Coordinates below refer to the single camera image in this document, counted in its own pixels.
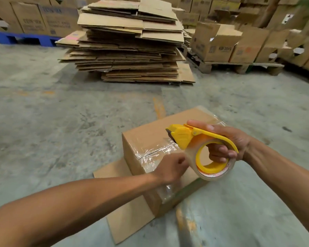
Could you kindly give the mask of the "person's left hand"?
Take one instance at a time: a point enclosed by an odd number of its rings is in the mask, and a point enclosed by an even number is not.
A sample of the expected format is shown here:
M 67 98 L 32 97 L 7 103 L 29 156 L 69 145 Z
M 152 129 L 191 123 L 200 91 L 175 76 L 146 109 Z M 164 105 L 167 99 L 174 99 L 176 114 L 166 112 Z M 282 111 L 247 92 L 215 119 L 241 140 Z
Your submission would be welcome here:
M 169 185 L 181 178 L 184 173 L 177 173 L 173 167 L 173 153 L 166 154 L 156 169 L 154 175 L 160 181 L 162 185 Z

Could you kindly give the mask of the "person's right hand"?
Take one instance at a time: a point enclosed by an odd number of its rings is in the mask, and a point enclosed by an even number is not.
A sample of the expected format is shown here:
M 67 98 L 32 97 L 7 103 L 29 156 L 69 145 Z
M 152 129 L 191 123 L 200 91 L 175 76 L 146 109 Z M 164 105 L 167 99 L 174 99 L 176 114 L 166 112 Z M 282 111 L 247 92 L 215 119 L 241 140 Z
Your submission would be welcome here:
M 247 161 L 247 150 L 251 141 L 251 137 L 243 131 L 233 128 L 222 126 L 222 134 L 219 134 L 231 140 L 238 149 L 238 152 L 229 150 L 224 145 L 209 144 L 207 145 L 209 150 L 209 158 L 213 162 L 223 163 L 230 158 L 235 158 L 237 161 Z

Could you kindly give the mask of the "yellow tape dispenser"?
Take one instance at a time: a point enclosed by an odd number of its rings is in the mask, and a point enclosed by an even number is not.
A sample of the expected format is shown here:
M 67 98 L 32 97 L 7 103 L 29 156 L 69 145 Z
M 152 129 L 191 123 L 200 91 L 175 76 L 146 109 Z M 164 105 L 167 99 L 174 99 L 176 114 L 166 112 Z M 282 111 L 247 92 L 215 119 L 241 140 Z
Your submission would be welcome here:
M 195 128 L 189 125 L 172 124 L 166 131 L 169 137 L 178 145 L 178 147 L 185 151 L 191 139 L 199 134 L 205 134 L 207 131 Z

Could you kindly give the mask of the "taped brown cardboard box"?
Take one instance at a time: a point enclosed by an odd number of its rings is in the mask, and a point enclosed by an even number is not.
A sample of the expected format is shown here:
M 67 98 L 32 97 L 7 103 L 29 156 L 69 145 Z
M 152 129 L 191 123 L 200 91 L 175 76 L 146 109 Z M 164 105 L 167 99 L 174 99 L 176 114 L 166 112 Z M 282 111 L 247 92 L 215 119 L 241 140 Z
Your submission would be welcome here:
M 154 171 L 162 158 L 182 150 L 168 136 L 166 128 L 171 124 L 185 124 L 187 120 L 199 120 L 208 124 L 226 123 L 203 106 L 179 112 L 122 133 L 124 159 L 133 175 Z M 155 218 L 163 216 L 183 199 L 208 184 L 188 168 L 176 182 L 161 186 L 144 194 Z

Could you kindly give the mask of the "person's left forearm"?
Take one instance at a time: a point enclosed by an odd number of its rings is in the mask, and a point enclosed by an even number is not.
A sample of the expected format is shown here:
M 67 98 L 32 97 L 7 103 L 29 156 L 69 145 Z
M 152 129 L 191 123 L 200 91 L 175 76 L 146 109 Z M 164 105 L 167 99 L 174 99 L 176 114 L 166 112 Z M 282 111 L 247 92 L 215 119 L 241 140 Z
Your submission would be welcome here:
M 51 247 L 157 188 L 149 174 L 73 181 L 0 207 L 0 247 Z

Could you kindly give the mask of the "person's right forearm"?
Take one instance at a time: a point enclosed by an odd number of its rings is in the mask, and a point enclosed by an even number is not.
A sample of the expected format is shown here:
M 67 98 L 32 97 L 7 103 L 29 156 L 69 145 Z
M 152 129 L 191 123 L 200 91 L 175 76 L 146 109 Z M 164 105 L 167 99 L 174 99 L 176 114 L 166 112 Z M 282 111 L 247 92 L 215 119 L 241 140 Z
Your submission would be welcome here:
M 250 137 L 243 161 L 288 206 L 309 232 L 309 170 Z

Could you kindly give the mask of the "clear packing tape roll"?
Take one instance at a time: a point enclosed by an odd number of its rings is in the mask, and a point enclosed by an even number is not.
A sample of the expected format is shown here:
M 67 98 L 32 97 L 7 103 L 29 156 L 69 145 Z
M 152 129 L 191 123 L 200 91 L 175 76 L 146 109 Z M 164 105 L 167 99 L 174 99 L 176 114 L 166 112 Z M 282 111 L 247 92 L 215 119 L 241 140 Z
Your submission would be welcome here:
M 201 161 L 202 150 L 210 144 L 224 145 L 229 150 L 233 150 L 238 153 L 238 149 L 235 144 L 224 136 L 210 132 L 194 136 L 185 149 L 185 156 L 195 174 L 199 178 L 206 181 L 214 181 L 222 178 L 229 173 L 236 162 L 235 158 L 228 158 L 224 163 L 212 161 L 211 163 L 203 164 Z

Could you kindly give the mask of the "wooden pallet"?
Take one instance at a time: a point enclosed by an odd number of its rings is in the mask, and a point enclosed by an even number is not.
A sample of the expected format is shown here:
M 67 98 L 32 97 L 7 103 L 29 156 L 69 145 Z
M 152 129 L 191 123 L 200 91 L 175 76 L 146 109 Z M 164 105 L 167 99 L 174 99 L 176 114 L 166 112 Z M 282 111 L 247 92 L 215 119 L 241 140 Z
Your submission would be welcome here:
M 212 70 L 232 70 L 237 74 L 247 74 L 250 71 L 261 70 L 277 76 L 284 69 L 284 65 L 280 63 L 204 62 L 190 48 L 183 49 L 183 55 L 187 61 L 203 74 L 210 74 Z

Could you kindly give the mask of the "open cardboard box with flaps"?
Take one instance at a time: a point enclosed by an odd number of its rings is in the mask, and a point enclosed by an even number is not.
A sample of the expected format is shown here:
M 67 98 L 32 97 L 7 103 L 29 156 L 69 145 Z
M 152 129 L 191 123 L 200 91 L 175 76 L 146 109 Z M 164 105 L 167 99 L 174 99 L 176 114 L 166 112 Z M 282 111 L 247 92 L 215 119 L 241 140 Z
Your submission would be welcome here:
M 204 62 L 228 62 L 242 34 L 234 25 L 198 22 L 190 47 Z

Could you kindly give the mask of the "closed cardboard box orange mark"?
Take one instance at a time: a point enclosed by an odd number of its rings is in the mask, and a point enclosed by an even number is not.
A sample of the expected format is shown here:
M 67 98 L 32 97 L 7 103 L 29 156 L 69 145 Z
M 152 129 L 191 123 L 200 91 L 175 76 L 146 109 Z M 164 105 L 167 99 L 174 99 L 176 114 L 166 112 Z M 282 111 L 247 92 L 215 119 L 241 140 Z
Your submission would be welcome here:
M 229 62 L 253 63 L 270 31 L 249 25 L 240 26 L 239 31 L 242 32 L 242 36 L 235 45 Z

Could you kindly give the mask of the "stack of flattened cardboard boxes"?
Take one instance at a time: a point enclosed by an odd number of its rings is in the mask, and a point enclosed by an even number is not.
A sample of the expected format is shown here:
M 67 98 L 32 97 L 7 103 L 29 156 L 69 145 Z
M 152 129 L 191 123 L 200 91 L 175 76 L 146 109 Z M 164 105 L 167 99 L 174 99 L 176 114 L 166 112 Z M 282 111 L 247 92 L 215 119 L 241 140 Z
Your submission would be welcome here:
M 81 8 L 77 30 L 56 41 L 59 63 L 104 82 L 186 83 L 195 79 L 179 50 L 184 28 L 165 0 L 99 0 Z

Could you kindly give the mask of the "pile of stacked cardboard boxes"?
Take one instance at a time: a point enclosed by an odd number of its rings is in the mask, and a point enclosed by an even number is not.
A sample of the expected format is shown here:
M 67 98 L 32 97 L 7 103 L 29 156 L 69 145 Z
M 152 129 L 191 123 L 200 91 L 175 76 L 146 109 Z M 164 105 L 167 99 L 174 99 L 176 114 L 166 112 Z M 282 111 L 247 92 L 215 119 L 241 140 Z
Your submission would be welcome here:
M 309 71 L 309 0 L 165 0 L 184 26 L 190 48 L 198 22 L 269 30 L 253 63 L 289 63 Z

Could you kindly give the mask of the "blue plastic pallet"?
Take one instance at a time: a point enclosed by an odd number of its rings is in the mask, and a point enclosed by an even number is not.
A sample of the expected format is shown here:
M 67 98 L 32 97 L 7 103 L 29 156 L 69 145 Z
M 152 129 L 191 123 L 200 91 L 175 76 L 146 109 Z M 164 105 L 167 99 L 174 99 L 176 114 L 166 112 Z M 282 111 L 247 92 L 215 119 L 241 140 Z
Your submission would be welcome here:
M 56 47 L 56 41 L 60 39 L 61 37 L 40 34 L 0 32 L 0 44 L 2 45 L 29 44 L 42 47 Z

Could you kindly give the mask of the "row of printed cardboard boxes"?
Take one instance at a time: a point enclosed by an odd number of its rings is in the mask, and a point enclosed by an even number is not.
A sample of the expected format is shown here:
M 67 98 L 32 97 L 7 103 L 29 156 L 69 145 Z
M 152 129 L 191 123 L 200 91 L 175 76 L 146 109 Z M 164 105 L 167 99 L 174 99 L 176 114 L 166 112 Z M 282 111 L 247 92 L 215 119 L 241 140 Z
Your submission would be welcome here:
M 0 32 L 65 37 L 87 0 L 0 0 Z

